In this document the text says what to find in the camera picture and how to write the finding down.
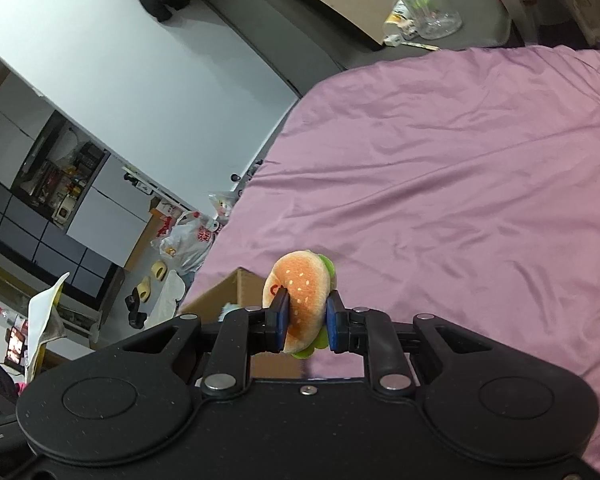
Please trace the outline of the cardboard box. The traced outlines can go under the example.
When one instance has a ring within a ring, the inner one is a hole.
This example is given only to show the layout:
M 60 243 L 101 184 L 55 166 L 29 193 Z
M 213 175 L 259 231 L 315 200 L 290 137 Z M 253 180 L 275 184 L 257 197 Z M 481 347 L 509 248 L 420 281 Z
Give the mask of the cardboard box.
M 204 324 L 221 322 L 236 309 L 260 306 L 264 283 L 259 275 L 238 268 L 197 296 L 188 292 L 178 312 L 196 314 Z M 290 354 L 259 353 L 251 358 L 254 378 L 300 379 L 302 372 L 301 362 Z

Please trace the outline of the burger plush toy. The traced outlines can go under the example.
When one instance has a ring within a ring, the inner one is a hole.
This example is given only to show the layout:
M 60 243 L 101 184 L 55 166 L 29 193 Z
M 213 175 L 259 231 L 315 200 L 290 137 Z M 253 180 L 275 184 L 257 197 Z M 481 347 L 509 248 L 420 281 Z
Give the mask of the burger plush toy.
M 325 327 L 326 300 L 336 288 L 335 265 L 309 249 L 280 257 L 264 282 L 262 306 L 271 307 L 276 292 L 289 294 L 289 324 L 284 352 L 307 359 L 328 346 Z

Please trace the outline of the grey-blue furry plush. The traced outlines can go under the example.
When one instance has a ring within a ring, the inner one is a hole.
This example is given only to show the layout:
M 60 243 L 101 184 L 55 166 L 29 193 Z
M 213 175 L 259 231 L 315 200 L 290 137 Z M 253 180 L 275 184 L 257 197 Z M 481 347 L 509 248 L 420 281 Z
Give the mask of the grey-blue furry plush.
M 223 322 L 224 318 L 226 318 L 227 315 L 229 315 L 230 313 L 232 313 L 236 310 L 240 310 L 240 307 L 238 306 L 238 304 L 226 304 L 225 306 L 222 307 L 222 309 L 220 311 L 218 321 Z

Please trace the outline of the white towel on floor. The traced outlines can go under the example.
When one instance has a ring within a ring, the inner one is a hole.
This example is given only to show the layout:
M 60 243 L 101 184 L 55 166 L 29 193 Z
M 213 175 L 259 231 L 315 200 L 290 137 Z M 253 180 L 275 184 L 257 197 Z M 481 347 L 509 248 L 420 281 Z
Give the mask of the white towel on floor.
M 184 281 L 174 270 L 171 270 L 166 274 L 160 295 L 148 315 L 145 323 L 146 330 L 173 318 L 185 293 Z

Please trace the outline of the white plastic shopping bag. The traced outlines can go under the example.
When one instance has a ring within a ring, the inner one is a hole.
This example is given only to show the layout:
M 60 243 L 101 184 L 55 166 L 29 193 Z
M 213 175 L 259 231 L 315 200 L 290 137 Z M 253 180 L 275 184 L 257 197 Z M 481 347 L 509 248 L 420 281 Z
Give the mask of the white plastic shopping bag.
M 220 222 L 192 210 L 182 214 L 166 234 L 158 235 L 151 247 L 164 263 L 179 274 L 197 272 L 204 263 Z

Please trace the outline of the red-label water bottle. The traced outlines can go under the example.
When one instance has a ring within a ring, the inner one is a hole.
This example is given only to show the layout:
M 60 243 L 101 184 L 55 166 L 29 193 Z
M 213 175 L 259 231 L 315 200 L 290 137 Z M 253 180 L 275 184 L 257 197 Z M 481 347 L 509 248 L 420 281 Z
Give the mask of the red-label water bottle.
M 9 326 L 14 326 L 17 330 L 20 329 L 22 323 L 26 320 L 16 311 L 0 307 L 0 316 L 4 318 Z

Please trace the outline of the small clear plastic bag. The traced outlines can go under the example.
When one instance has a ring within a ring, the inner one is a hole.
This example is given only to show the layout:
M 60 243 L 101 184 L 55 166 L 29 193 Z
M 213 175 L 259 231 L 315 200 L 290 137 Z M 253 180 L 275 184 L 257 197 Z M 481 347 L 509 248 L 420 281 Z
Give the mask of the small clear plastic bag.
M 219 222 L 226 223 L 228 221 L 239 197 L 240 191 L 212 192 L 209 194 L 210 203 Z

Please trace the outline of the pink bed sheet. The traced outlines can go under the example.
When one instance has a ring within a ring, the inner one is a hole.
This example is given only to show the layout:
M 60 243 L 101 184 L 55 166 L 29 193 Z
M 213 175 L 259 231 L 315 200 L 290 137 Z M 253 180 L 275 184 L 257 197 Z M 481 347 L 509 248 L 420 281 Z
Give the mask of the pink bed sheet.
M 430 312 L 600 400 L 600 51 L 438 51 L 315 86 L 185 298 L 297 249 L 349 307 Z M 586 460 L 600 472 L 600 422 Z

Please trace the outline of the white kitchen cabinet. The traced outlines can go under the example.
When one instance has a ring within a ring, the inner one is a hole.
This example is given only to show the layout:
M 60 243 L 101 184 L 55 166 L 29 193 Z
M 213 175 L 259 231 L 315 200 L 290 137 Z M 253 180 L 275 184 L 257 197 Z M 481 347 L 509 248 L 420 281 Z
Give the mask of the white kitchen cabinet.
M 17 210 L 52 225 L 99 257 L 126 266 L 184 208 L 38 96 L 0 62 L 0 184 Z

